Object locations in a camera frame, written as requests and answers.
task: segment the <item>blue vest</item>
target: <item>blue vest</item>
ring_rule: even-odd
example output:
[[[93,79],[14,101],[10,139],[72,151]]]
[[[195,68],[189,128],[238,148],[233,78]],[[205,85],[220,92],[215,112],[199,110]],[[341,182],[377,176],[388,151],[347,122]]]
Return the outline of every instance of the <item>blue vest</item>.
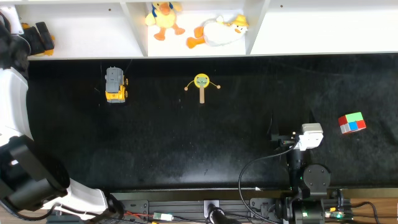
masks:
[[[169,6],[171,9],[173,9],[173,4],[171,2],[169,2]],[[156,18],[157,14],[156,14],[155,10],[156,10],[156,8],[155,8],[154,4],[152,3],[152,15]]]

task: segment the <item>plush duck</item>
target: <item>plush duck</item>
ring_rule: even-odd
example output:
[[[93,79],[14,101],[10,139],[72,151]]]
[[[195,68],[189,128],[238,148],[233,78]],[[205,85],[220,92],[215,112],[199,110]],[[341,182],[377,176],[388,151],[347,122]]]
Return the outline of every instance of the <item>plush duck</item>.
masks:
[[[190,49],[204,43],[214,47],[226,45],[240,39],[248,31],[248,27],[244,15],[238,15],[232,23],[224,22],[224,18],[219,16],[216,20],[211,19],[197,27],[194,30],[196,39],[189,37],[187,45]]]
[[[185,29],[179,28],[175,23],[177,16],[174,12],[174,9],[177,12],[180,12],[182,10],[181,4],[178,2],[152,3],[152,12],[150,12],[146,17],[145,23],[148,26],[156,24],[160,27],[160,32],[154,35],[157,40],[165,40],[164,34],[168,28],[173,28],[175,35],[181,35],[185,32]]]

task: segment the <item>red cube face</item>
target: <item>red cube face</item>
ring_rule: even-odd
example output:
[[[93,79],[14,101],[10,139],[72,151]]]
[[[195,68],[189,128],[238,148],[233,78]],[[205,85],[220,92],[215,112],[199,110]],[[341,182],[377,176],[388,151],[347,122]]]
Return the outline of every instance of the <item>red cube face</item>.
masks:
[[[344,125],[344,124],[346,124],[346,123],[348,123],[348,122],[347,122],[347,118],[346,118],[345,115],[338,119],[338,124],[339,124],[340,126],[341,126],[341,125]]]
[[[356,122],[356,125],[358,125],[358,129],[364,129],[364,128],[366,128],[366,124],[365,124],[365,121],[364,121],[364,120],[357,121],[357,122]]]

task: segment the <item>wooden floor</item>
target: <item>wooden floor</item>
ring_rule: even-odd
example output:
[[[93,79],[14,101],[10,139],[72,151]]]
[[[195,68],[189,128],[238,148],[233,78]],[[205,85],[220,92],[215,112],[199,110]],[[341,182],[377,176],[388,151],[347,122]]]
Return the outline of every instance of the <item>wooden floor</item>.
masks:
[[[372,202],[376,208],[377,208],[377,214],[379,217],[383,216],[397,216],[397,205],[398,205],[398,198],[356,198],[356,199],[351,199],[351,203],[353,205],[361,202]],[[353,209],[354,214],[356,215],[370,215],[373,216],[373,210],[370,205],[365,205],[361,208],[354,208]],[[45,211],[39,210],[35,213],[32,212],[24,212],[24,215],[31,215],[31,216],[40,216],[45,214]],[[359,221],[359,222],[365,222],[365,223],[375,223],[376,221],[374,218],[354,218],[354,220]],[[398,223],[398,219],[396,218],[380,218],[379,221],[381,223]],[[6,211],[4,211],[2,208],[0,208],[0,224],[25,224],[28,222],[19,220],[10,214],[8,214]],[[45,220],[35,222],[35,224],[44,224]]]

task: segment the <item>wooden handle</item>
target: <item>wooden handle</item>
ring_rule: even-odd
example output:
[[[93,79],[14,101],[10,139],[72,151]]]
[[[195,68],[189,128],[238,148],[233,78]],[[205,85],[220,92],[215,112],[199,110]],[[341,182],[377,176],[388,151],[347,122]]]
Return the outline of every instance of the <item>wooden handle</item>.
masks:
[[[205,103],[205,87],[199,88],[199,103]]]

